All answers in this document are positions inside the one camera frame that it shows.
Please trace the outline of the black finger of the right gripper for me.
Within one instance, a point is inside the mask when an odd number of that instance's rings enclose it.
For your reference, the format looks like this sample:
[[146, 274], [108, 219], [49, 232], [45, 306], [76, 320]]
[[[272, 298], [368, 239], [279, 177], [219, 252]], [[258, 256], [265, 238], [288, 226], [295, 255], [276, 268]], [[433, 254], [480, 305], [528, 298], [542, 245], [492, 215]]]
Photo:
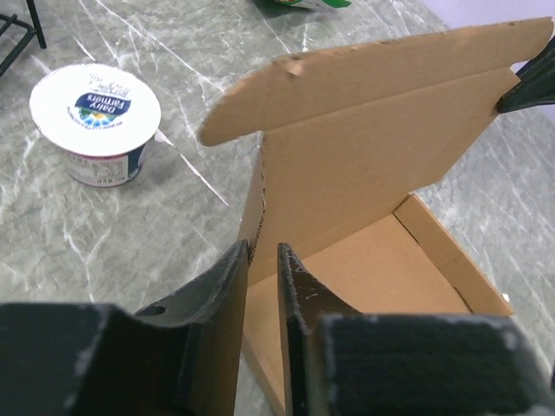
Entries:
[[499, 99], [499, 114], [554, 104], [554, 56], [554, 41], [549, 41], [516, 73], [519, 83]]

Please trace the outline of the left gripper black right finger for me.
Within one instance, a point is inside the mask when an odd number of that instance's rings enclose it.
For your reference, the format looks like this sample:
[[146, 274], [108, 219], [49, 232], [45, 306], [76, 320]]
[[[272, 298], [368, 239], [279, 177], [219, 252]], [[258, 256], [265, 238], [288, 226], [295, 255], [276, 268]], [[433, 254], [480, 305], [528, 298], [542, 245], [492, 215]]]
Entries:
[[546, 379], [513, 320], [364, 314], [277, 247], [289, 415], [551, 415]]

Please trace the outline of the brown cardboard box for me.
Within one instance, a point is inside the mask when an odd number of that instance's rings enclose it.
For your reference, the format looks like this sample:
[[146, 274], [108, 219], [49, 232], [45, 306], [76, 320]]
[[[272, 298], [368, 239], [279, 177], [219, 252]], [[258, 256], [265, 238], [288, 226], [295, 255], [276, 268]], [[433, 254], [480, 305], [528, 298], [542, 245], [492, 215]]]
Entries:
[[243, 350], [275, 414], [281, 243], [363, 313], [512, 313], [415, 191], [495, 120], [512, 65], [552, 32], [543, 17], [286, 55], [206, 117], [205, 146], [263, 134], [238, 235], [250, 246]]

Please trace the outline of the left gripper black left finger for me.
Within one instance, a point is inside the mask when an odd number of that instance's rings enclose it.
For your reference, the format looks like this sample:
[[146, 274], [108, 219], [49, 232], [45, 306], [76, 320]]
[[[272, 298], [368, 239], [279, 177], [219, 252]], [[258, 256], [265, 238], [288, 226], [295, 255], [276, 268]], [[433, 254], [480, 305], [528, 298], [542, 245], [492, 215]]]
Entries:
[[231, 415], [248, 277], [238, 241], [134, 314], [109, 303], [1, 307], [4, 415]]

